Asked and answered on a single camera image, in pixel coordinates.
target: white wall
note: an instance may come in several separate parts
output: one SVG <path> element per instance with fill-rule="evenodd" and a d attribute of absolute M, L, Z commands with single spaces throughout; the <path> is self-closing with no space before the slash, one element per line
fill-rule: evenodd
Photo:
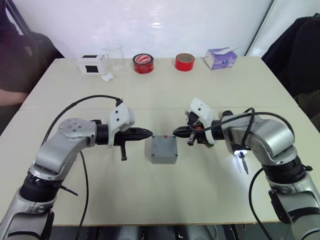
<path fill-rule="evenodd" d="M 204 56 L 208 48 L 239 47 L 243 55 L 270 0 L 14 0 L 34 32 L 65 57 L 102 52 L 124 42 L 124 54 Z"/>
<path fill-rule="evenodd" d="M 248 56 L 262 57 L 297 18 L 320 13 L 320 0 L 276 0 Z"/>

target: led light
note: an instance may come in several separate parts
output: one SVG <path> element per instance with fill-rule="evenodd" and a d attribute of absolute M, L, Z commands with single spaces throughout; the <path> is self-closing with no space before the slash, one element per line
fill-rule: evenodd
<path fill-rule="evenodd" d="M 243 154 L 247 154 L 248 153 L 248 151 L 247 150 L 236 150 L 236 151 L 234 151 L 234 155 L 237 155 L 237 156 L 239 156 L 239 154 L 241 154 L 241 153 L 243 153 Z"/>

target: white box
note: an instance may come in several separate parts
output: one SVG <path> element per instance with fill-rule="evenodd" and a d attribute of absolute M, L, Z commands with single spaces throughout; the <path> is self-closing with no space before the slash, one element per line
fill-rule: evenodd
<path fill-rule="evenodd" d="M 82 74 L 105 75 L 107 73 L 107 59 L 104 54 L 84 55 L 76 60 Z"/>

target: person's arm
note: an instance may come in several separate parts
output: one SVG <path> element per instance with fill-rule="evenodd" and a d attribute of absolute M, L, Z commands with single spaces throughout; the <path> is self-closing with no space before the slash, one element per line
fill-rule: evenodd
<path fill-rule="evenodd" d="M 0 107 L 22 104 L 27 98 L 25 92 L 13 92 L 0 89 Z"/>

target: purple tissue box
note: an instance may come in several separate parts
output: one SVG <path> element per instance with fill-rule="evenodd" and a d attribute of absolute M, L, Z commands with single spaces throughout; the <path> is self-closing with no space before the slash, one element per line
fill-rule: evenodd
<path fill-rule="evenodd" d="M 231 68 L 237 59 L 233 50 L 234 48 L 230 47 L 209 49 L 205 53 L 204 61 L 210 69 Z"/>

